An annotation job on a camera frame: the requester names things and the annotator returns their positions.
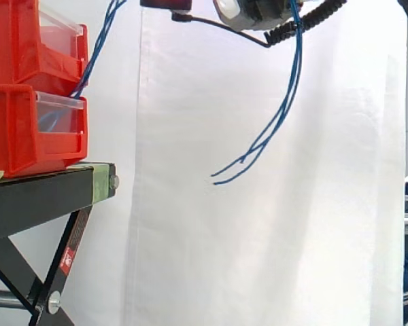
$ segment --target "white backdrop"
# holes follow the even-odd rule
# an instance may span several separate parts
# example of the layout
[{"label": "white backdrop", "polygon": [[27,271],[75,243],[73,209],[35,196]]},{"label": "white backdrop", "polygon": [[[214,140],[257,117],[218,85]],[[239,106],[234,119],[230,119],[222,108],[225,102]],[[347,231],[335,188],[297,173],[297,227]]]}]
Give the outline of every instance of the white backdrop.
[{"label": "white backdrop", "polygon": [[123,325],[402,324],[406,26],[351,0],[308,32],[284,127],[214,187],[279,107],[294,42],[144,12]]}]

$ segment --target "black metal frame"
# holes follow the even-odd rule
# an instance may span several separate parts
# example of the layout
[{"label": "black metal frame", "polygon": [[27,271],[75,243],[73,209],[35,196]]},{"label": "black metal frame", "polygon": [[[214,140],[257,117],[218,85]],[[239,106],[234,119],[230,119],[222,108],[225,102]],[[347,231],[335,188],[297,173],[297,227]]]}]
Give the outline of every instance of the black metal frame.
[{"label": "black metal frame", "polygon": [[[108,164],[109,178],[116,176]],[[29,326],[73,326],[62,308],[49,309],[53,293],[61,294],[92,210],[94,168],[82,166],[51,175],[0,181],[0,307],[27,310]],[[108,197],[115,195],[109,187]],[[50,270],[42,282],[9,236],[71,213]]]}]

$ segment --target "metal bolt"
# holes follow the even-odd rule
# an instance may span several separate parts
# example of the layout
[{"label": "metal bolt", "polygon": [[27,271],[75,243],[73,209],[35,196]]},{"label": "metal bolt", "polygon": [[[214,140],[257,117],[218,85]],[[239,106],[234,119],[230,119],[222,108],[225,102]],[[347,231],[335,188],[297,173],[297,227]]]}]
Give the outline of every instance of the metal bolt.
[{"label": "metal bolt", "polygon": [[61,294],[58,291],[50,294],[47,309],[49,314],[56,314],[61,309]]},{"label": "metal bolt", "polygon": [[118,175],[112,175],[110,177],[110,188],[117,190],[120,187],[120,177]]}]

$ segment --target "blue wire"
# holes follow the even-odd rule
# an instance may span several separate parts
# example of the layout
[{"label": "blue wire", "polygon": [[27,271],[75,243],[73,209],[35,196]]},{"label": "blue wire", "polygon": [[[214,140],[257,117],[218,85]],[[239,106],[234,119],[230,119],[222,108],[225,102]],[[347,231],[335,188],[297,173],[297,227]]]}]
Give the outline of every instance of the blue wire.
[{"label": "blue wire", "polygon": [[[103,28],[101,29],[99,36],[95,42],[94,50],[92,53],[92,57],[86,66],[82,78],[80,79],[78,85],[75,87],[74,91],[70,94],[69,97],[73,98],[80,98],[83,89],[86,87],[86,84],[89,81],[89,78],[92,74],[92,70],[94,69],[95,63],[97,63],[97,59],[103,49],[103,46],[106,42],[107,36],[109,35],[110,29],[114,23],[116,12],[127,2],[128,0],[111,0],[109,6],[107,7],[107,11],[104,17]],[[49,112],[38,119],[38,126],[43,124],[45,121],[48,121],[51,117],[54,117],[51,125],[46,128],[39,127],[40,130],[47,130],[46,132],[52,132],[56,125],[58,124],[59,120],[62,118],[63,110],[57,112]]]},{"label": "blue wire", "polygon": [[80,98],[83,89],[85,88],[90,75],[92,74],[92,70],[94,69],[95,63],[103,49],[103,46],[106,42],[107,36],[109,35],[110,29],[114,23],[116,12],[127,2],[128,0],[111,0],[109,7],[107,8],[106,15],[104,18],[104,25],[101,29],[99,36],[97,37],[97,41],[95,42],[92,58],[89,60],[88,65],[83,72],[83,76],[75,88],[75,90],[71,93],[70,97],[73,98]]},{"label": "blue wire", "polygon": [[[273,116],[273,118],[267,124],[265,129],[258,135],[258,137],[252,143],[248,151],[244,155],[242,155],[240,158],[237,158],[234,162],[230,163],[228,166],[220,170],[219,172],[213,174],[212,177],[217,177],[218,175],[221,175],[222,173],[226,172],[227,170],[234,167],[234,165],[238,163],[241,163],[241,164],[244,163],[245,160],[250,155],[257,152],[254,159],[243,170],[237,173],[234,177],[231,177],[230,179],[227,179],[224,181],[215,182],[214,185],[224,185],[224,184],[230,183],[231,181],[234,181],[235,179],[239,178],[241,175],[248,172],[249,169],[251,169],[251,167],[257,162],[259,157],[261,157],[263,151],[266,149],[267,145],[269,144],[273,136],[276,134],[276,132],[281,127],[281,125],[284,123],[284,120],[286,119],[288,112],[290,111],[290,108],[293,105],[293,102],[294,102],[294,99],[296,97],[296,93],[298,90],[299,80],[300,80],[301,70],[302,70],[303,27],[302,27],[301,17],[299,16],[296,0],[290,0],[290,6],[292,9],[292,15],[294,17],[294,22],[297,25],[297,29],[296,29],[296,51],[294,55],[292,73],[290,75],[290,81],[289,81],[287,94],[284,97],[283,103],[281,107],[278,109],[277,113]],[[257,145],[257,143],[261,140],[261,138],[263,138],[266,132],[269,131],[269,129],[272,127],[275,121],[277,121],[277,123],[274,129],[272,130],[271,134],[263,142]]]}]

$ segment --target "red component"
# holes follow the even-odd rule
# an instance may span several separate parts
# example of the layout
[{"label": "red component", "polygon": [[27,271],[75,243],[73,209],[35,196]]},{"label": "red component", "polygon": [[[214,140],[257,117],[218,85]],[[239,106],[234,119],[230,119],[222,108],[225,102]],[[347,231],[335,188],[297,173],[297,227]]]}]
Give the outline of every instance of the red component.
[{"label": "red component", "polygon": [[88,63],[87,28],[76,26],[39,11],[38,0],[0,0],[0,84],[69,96]]},{"label": "red component", "polygon": [[[0,85],[0,171],[4,177],[18,177],[64,170],[87,155],[88,126],[86,100],[72,111],[53,105],[60,112],[48,131],[41,130],[48,104],[37,101],[37,93],[28,85]],[[64,125],[74,122],[73,128]]]}]

